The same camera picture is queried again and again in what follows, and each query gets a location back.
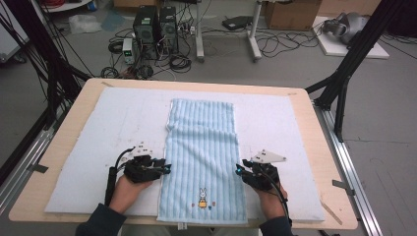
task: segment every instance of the metal frame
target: metal frame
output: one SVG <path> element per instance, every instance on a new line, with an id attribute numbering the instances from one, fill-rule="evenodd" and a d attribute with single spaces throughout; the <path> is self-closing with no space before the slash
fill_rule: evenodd
<path id="1" fill-rule="evenodd" d="M 361 215 L 365 230 L 368 232 L 369 236 L 383 236 L 380 224 L 377 222 L 371 205 L 368 202 L 365 191 L 362 188 L 361 180 L 356 173 L 355 166 L 353 166 L 346 145 L 340 142 L 336 133 L 332 131 L 332 127 L 334 127 L 334 118 L 331 112 L 321 109 L 319 114 L 323 116 L 323 120 L 326 123 L 325 128 L 328 130 L 328 135 L 333 144 L 338 164 L 343 171 L 343 177 L 348 185 L 347 188 L 354 190 L 355 195 L 352 196 L 352 198 Z"/>
<path id="2" fill-rule="evenodd" d="M 254 53 L 254 62 L 257 62 L 262 58 L 260 48 L 258 46 L 257 40 L 255 39 L 255 33 L 257 32 L 257 26 L 258 26 L 258 19 L 260 18 L 260 13 L 262 9 L 262 2 L 263 0 L 257 0 L 256 6 L 255 6 L 255 13 L 254 18 L 252 22 L 252 28 L 250 31 L 248 31 L 248 39 L 249 43 L 252 48 L 252 52 Z"/>
<path id="3" fill-rule="evenodd" d="M 37 165 L 42 158 L 64 116 L 63 110 L 61 108 L 58 109 L 57 117 L 60 117 L 60 119 L 56 120 L 48 129 L 41 130 L 38 133 L 19 163 L 16 164 L 14 170 L 1 185 L 0 215 L 4 212 L 12 198 L 21 190 L 22 185 L 28 181 L 33 172 L 32 168 Z"/>
<path id="4" fill-rule="evenodd" d="M 205 49 L 203 47 L 203 36 L 202 36 L 202 20 L 203 16 L 200 16 L 200 6 L 202 0 L 197 0 L 197 23 L 196 23 L 196 50 L 197 60 L 199 62 L 205 62 Z"/>

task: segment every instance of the plastic bag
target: plastic bag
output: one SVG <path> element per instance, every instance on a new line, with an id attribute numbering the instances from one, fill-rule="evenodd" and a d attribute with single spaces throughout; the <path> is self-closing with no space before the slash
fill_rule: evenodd
<path id="1" fill-rule="evenodd" d="M 101 30 L 95 16 L 76 15 L 70 17 L 71 33 L 97 32 Z"/>

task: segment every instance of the hand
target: hand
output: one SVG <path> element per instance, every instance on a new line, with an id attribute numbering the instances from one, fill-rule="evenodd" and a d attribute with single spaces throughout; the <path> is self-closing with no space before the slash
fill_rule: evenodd
<path id="1" fill-rule="evenodd" d="M 276 196 L 277 192 L 274 188 L 272 188 L 268 192 L 264 192 L 264 191 L 257 190 L 257 189 L 254 189 L 254 190 L 260 197 L 261 209 L 265 217 L 267 218 L 267 220 L 285 216 L 285 211 L 282 206 L 282 202 L 279 200 L 279 197 Z M 280 191 L 282 192 L 282 195 L 284 196 L 284 198 L 287 199 L 288 194 L 284 190 L 282 185 L 280 185 Z"/>
<path id="2" fill-rule="evenodd" d="M 151 184 L 152 181 L 135 184 L 122 175 L 117 181 L 109 207 L 123 214 L 135 202 L 141 191 Z"/>

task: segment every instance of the robotic hand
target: robotic hand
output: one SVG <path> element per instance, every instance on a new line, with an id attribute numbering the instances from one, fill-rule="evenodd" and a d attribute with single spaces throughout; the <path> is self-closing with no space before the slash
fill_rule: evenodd
<path id="1" fill-rule="evenodd" d="M 251 168 L 252 172 L 247 171 L 239 164 L 236 164 L 237 170 L 235 172 L 242 177 L 244 183 L 252 188 L 269 191 L 272 189 L 272 183 L 279 183 L 278 170 L 270 163 L 257 163 L 243 159 L 243 164 Z"/>
<path id="2" fill-rule="evenodd" d="M 133 156 L 133 159 L 126 161 L 119 166 L 119 161 L 127 154 Z M 123 151 L 117 158 L 115 166 L 109 168 L 107 189 L 105 192 L 104 204 L 110 205 L 116 186 L 117 173 L 125 169 L 124 174 L 134 183 L 143 183 L 159 179 L 161 175 L 171 173 L 171 164 L 165 165 L 165 159 L 152 159 L 152 151 L 143 144 L 137 147 L 129 148 Z"/>

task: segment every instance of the wooden table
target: wooden table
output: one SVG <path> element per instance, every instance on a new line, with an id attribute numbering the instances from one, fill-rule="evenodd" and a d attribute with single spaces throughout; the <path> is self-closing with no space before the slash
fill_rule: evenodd
<path id="1" fill-rule="evenodd" d="M 215 84 L 193 84 L 153 81 L 125 81 L 90 79 L 56 133 L 41 159 L 41 165 L 49 167 L 45 173 L 33 172 L 28 183 L 10 211 L 9 217 L 16 221 L 35 222 L 84 222 L 88 214 L 46 213 L 49 201 L 62 166 L 69 156 L 89 115 L 106 87 L 169 89 L 191 91 L 239 92 L 288 96 L 297 118 L 305 151 L 309 158 L 317 184 L 326 220 L 320 223 L 294 223 L 294 228 L 309 229 L 355 229 L 358 225 L 352 205 L 345 190 L 334 187 L 332 180 L 340 181 L 325 135 L 306 91 L 302 88 L 270 88 Z M 154 216 L 129 216 L 127 223 L 166 224 L 155 221 Z M 254 226 L 249 221 L 247 226 Z"/>

